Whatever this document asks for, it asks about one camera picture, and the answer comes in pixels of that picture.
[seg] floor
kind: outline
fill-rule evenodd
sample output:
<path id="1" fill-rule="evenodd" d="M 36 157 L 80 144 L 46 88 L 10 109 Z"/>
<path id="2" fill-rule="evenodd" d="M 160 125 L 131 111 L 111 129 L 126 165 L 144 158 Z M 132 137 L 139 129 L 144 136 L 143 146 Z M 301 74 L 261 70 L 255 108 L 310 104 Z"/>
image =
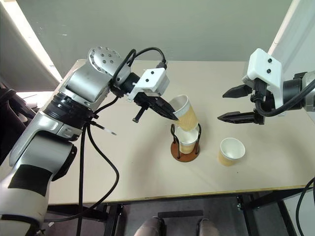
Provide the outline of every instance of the floor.
<path id="1" fill-rule="evenodd" d="M 194 210 L 189 217 L 164 218 L 167 236 L 195 236 L 197 221 L 206 217 L 214 222 L 221 236 L 247 236 L 243 213 L 237 209 L 236 197 L 204 198 L 181 201 L 146 202 L 124 206 L 116 236 L 133 236 L 139 226 L 148 218 L 164 212 Z M 280 211 L 276 204 L 261 207 L 254 212 L 260 236 L 288 236 Z M 47 214 L 46 218 L 58 218 Z M 46 236 L 73 236 L 76 220 L 55 223 L 51 227 L 45 223 Z M 82 236 L 102 236 L 104 224 L 83 220 Z"/>

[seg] black wire cup holder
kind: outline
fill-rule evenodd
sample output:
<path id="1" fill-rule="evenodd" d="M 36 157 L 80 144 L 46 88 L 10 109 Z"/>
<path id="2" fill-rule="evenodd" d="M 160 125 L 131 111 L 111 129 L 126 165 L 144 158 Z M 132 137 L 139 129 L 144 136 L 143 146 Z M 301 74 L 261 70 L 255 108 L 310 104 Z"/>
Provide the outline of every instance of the black wire cup holder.
<path id="1" fill-rule="evenodd" d="M 200 153 L 199 140 L 200 140 L 200 136 L 201 136 L 201 125 L 200 124 L 198 124 L 198 128 L 199 128 L 198 138 L 197 138 L 197 141 L 195 143 L 195 146 L 194 146 L 192 152 L 188 153 L 188 154 L 184 154 L 184 153 L 180 152 L 180 149 L 179 149 L 179 140 L 178 140 L 177 136 L 175 135 L 175 125 L 171 124 L 171 134 L 173 135 L 173 142 L 171 145 L 171 153 L 172 153 L 172 156 L 176 160 L 181 161 L 181 162 L 190 162 L 190 161 L 194 160 L 199 155 L 199 153 Z"/>

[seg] white paper cup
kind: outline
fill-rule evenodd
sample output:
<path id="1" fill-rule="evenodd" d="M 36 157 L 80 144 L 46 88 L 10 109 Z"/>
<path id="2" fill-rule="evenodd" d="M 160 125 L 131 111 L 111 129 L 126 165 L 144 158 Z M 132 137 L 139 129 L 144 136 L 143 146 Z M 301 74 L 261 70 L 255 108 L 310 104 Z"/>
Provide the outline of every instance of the white paper cup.
<path id="1" fill-rule="evenodd" d="M 190 131 L 197 127 L 198 120 L 187 95 L 178 95 L 169 101 L 169 104 L 174 108 L 175 112 L 173 114 L 178 118 L 175 124 L 184 131 Z"/>
<path id="2" fill-rule="evenodd" d="M 198 139 L 198 130 L 184 131 L 181 127 L 175 128 L 175 135 L 179 141 L 179 151 L 183 154 L 191 153 Z"/>
<path id="3" fill-rule="evenodd" d="M 219 161 L 222 165 L 231 166 L 245 155 L 245 147 L 234 138 L 223 139 L 220 144 Z"/>

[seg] stacked paper cups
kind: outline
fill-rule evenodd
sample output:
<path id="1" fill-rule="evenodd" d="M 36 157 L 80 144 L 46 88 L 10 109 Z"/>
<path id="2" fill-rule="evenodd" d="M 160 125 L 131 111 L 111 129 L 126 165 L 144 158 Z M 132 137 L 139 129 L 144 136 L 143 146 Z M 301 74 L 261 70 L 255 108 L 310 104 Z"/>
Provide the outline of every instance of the stacked paper cups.
<path id="1" fill-rule="evenodd" d="M 180 143 L 180 152 L 183 154 L 191 153 L 198 139 L 197 117 L 187 95 L 179 95 L 173 98 L 169 104 L 174 108 L 174 115 L 178 118 L 175 121 L 175 135 Z"/>

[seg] black wire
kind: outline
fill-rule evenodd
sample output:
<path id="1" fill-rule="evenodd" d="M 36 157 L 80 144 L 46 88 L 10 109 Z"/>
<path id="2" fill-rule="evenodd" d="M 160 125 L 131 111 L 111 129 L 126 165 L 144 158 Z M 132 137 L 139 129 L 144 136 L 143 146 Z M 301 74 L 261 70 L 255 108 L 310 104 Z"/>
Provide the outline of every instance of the black wire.
<path id="1" fill-rule="evenodd" d="M 305 186 L 305 188 L 303 189 L 299 201 L 297 202 L 297 206 L 296 206 L 296 210 L 295 210 L 295 219 L 296 219 L 296 225 L 297 225 L 297 229 L 299 230 L 299 233 L 301 236 L 304 236 L 303 231 L 301 229 L 301 225 L 300 225 L 300 219 L 299 219 L 299 213 L 300 213 L 300 207 L 301 207 L 301 203 L 302 200 L 304 198 L 304 195 L 306 193 L 306 191 L 309 189 L 310 185 L 314 182 L 315 178 L 312 178 L 307 185 Z"/>
<path id="2" fill-rule="evenodd" d="M 119 74 L 119 72 L 121 71 L 121 69 L 123 68 L 123 66 L 127 63 L 127 61 L 129 60 L 129 58 L 132 56 L 131 60 L 133 61 L 136 57 L 136 50 L 135 49 L 131 49 L 131 51 L 128 53 L 128 55 L 125 57 L 125 59 L 122 61 L 122 63 L 118 66 L 118 68 L 116 69 L 113 77 L 112 77 L 112 81 L 114 81 L 117 77 L 117 75 Z"/>
<path id="3" fill-rule="evenodd" d="M 140 52 L 138 52 L 135 57 L 138 57 L 141 54 L 146 53 L 148 51 L 158 51 L 160 53 L 161 57 L 162 57 L 162 62 L 166 63 L 166 59 L 165 59 L 164 53 L 162 52 L 162 50 L 160 48 L 156 48 L 156 47 L 145 48 L 145 49 L 141 50 Z"/>
<path id="4" fill-rule="evenodd" d="M 307 94 L 309 94 L 313 89 L 315 89 L 315 80 L 309 83 L 304 89 L 302 89 L 297 95 L 295 95 L 293 98 L 291 98 L 288 102 L 283 104 L 277 109 L 274 109 L 270 112 L 266 112 L 261 107 L 261 101 L 256 101 L 256 110 L 259 114 L 261 114 L 264 117 L 274 117 L 276 115 L 279 115 L 280 113 L 287 111 L 291 107 L 293 107 L 296 103 L 301 101 Z"/>
<path id="5" fill-rule="evenodd" d="M 84 175 L 84 142 L 87 127 L 84 126 L 81 134 L 80 144 L 80 174 L 79 174 L 79 212 L 83 212 L 83 175 Z M 77 236 L 81 234 L 82 216 L 78 217 Z"/>
<path id="6" fill-rule="evenodd" d="M 110 103 L 104 105 L 104 109 L 106 107 L 109 107 L 111 105 L 113 105 L 118 99 L 115 98 L 113 101 L 111 101 Z M 90 125 L 87 126 L 87 131 L 88 131 L 88 136 L 89 139 L 93 145 L 93 147 L 96 149 L 96 151 L 107 161 L 107 163 L 113 168 L 113 170 L 116 173 L 116 180 L 113 184 L 113 186 L 111 187 L 111 189 L 100 199 L 98 200 L 94 205 L 92 205 L 91 207 L 89 207 L 88 209 L 84 210 L 81 213 L 78 213 L 76 215 L 70 216 L 70 217 L 66 217 L 66 218 L 61 218 L 61 219 L 45 219 L 44 222 L 62 222 L 62 221 L 68 221 L 68 220 L 73 220 L 76 219 L 80 216 L 85 215 L 86 213 L 90 212 L 92 209 L 94 209 L 95 207 L 97 207 L 99 204 L 101 204 L 112 192 L 113 190 L 116 188 L 118 181 L 119 181 L 119 172 L 117 170 L 117 168 L 114 166 L 114 164 L 105 156 L 105 154 L 98 148 L 98 146 L 96 145 L 92 134 L 91 134 L 91 129 L 90 129 Z"/>
<path id="7" fill-rule="evenodd" d="M 107 108 L 107 107 L 113 105 L 115 102 L 117 102 L 118 98 L 119 98 L 119 97 L 117 96 L 117 97 L 115 97 L 115 99 L 114 99 L 113 101 L 111 101 L 110 103 L 107 103 L 106 105 L 104 105 L 104 106 L 98 108 L 98 109 L 94 112 L 94 114 L 96 115 L 97 113 L 103 111 L 105 108 Z"/>

